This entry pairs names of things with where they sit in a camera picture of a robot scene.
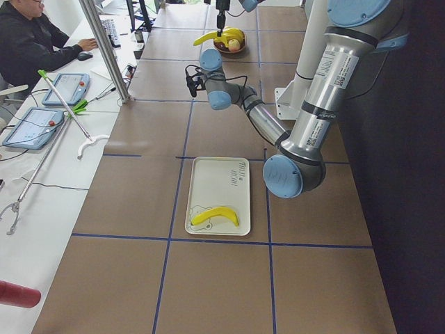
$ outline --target computer mouse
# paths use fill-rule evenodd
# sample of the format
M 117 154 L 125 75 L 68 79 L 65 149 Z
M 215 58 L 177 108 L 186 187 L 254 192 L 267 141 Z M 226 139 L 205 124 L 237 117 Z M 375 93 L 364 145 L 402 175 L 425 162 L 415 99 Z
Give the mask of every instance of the computer mouse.
M 87 59 L 90 59 L 92 57 L 91 52 L 82 51 L 77 55 L 77 59 L 80 61 L 86 61 Z

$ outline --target white tray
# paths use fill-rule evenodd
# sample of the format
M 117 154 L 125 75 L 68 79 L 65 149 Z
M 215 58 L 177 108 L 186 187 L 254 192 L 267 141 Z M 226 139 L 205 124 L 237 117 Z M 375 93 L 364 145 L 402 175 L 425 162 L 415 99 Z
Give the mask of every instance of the white tray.
M 214 207 L 236 212 L 239 225 L 223 216 L 191 225 L 191 219 Z M 246 235 L 250 231 L 249 161 L 244 158 L 197 157 L 193 160 L 186 214 L 190 234 Z

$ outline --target red cylinder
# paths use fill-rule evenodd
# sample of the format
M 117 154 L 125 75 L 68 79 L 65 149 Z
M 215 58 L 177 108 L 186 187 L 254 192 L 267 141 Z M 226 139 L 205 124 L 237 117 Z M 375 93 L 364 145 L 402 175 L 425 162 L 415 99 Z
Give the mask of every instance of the red cylinder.
M 0 280 L 0 304 L 33 308 L 41 297 L 39 290 Z

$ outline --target desk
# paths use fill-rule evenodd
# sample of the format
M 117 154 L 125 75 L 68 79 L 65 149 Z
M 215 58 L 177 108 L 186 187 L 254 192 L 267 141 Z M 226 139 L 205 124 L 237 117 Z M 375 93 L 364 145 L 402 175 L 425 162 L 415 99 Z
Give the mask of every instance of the desk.
M 123 31 L 129 23 L 126 18 L 118 19 L 118 29 Z M 80 23 L 67 44 L 72 45 L 82 38 L 92 37 L 87 21 Z M 135 64 L 131 35 L 121 35 L 122 47 L 116 49 L 119 63 Z M 98 49 L 94 56 L 84 62 L 74 60 L 57 72 L 86 72 L 91 77 L 91 84 L 86 99 L 91 100 L 111 84 L 111 80 L 91 72 L 90 69 L 103 64 Z M 52 79 L 56 73 L 49 73 Z M 34 90 L 48 88 L 40 80 Z M 44 93 L 36 93 L 36 100 L 41 105 Z M 120 101 L 117 92 L 112 92 L 103 99 L 88 105 L 87 111 L 79 115 L 80 121 L 92 134 L 110 134 L 118 116 Z M 29 107 L 35 106 L 28 98 L 17 112 L 22 117 Z M 2 141 L 10 130 L 1 135 Z M 22 309 L 0 305 L 0 328 L 2 334 L 30 333 L 45 301 L 47 292 L 57 270 L 58 263 L 65 250 L 72 228 L 87 194 L 90 183 L 102 157 L 106 141 L 99 141 L 86 148 L 82 160 L 77 159 L 77 150 L 85 141 L 81 130 L 72 122 L 67 131 L 59 138 L 52 153 L 45 161 L 35 182 L 58 187 L 46 187 L 34 184 L 20 205 L 19 222 L 13 236 L 7 236 L 15 215 L 9 209 L 0 221 L 0 279 L 19 285 L 33 287 L 42 292 L 41 302 L 34 308 Z M 0 208 L 15 202 L 22 192 L 26 181 L 38 165 L 46 148 L 28 151 L 26 154 L 0 162 L 0 175 L 5 179 L 5 187 L 0 192 Z M 22 149 L 0 148 L 3 159 L 14 157 Z
M 243 112 L 188 94 L 184 68 L 201 50 L 192 42 L 215 29 L 217 13 L 160 10 L 129 89 L 136 100 L 116 120 L 33 334 L 395 333 L 338 127 L 323 146 L 324 183 L 283 200 L 261 175 L 275 148 Z M 223 59 L 226 75 L 247 74 L 275 112 L 273 87 L 293 78 L 304 12 L 227 17 L 237 22 L 248 49 Z M 247 236 L 186 233 L 198 156 L 249 159 Z

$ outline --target white desk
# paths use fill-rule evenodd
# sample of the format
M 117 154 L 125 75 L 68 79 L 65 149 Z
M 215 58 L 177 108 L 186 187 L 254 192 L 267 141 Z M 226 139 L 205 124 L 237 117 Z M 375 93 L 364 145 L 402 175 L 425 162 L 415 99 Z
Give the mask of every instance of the white desk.
M 125 18 L 122 20 L 118 22 L 120 31 L 124 31 L 123 28 L 121 30 L 123 26 L 130 27 Z M 92 32 L 85 20 L 73 32 L 67 44 L 72 45 L 82 38 L 89 37 L 92 37 Z M 124 64 L 123 66 L 127 63 L 136 64 L 131 45 L 135 41 L 131 38 L 134 37 L 129 34 L 121 35 L 122 47 L 116 49 L 118 63 Z M 98 96 L 112 83 L 111 80 L 90 71 L 104 64 L 98 49 L 93 51 L 93 55 L 91 59 L 84 62 L 75 60 L 57 71 L 57 73 L 88 73 L 91 77 L 90 88 L 86 94 L 88 101 Z M 49 77 L 55 78 L 57 73 L 49 73 Z M 48 87 L 43 80 L 40 80 L 34 90 L 42 88 Z M 43 93 L 35 94 L 39 106 L 42 106 L 40 102 L 43 96 Z M 110 134 L 120 105 L 117 92 L 112 92 L 105 98 L 89 104 L 87 111 L 79 115 L 79 120 L 93 136 Z M 32 98 L 28 98 L 16 116 L 22 117 L 31 106 L 35 106 L 35 102 Z M 17 120 L 13 118 L 11 124 L 16 123 Z M 9 132 L 10 130 L 5 130 L 0 136 L 0 141 L 3 141 Z M 10 209 L 0 221 L 0 280 L 32 287 L 42 292 L 41 301 L 31 309 L 0 305 L 2 334 L 29 334 L 40 314 L 106 143 L 102 140 L 94 146 L 87 147 L 82 160 L 79 161 L 77 150 L 84 141 L 85 137 L 81 130 L 71 122 L 65 133 L 60 136 L 35 180 L 47 185 L 74 189 L 33 184 L 20 205 L 15 234 L 6 235 L 15 219 L 15 214 Z M 17 200 L 26 184 L 22 177 L 29 178 L 46 149 L 28 151 L 9 161 L 0 161 L 0 178 L 6 183 L 0 191 L 0 210 Z M 23 149 L 0 148 L 2 159 L 14 157 L 20 152 L 23 152 Z

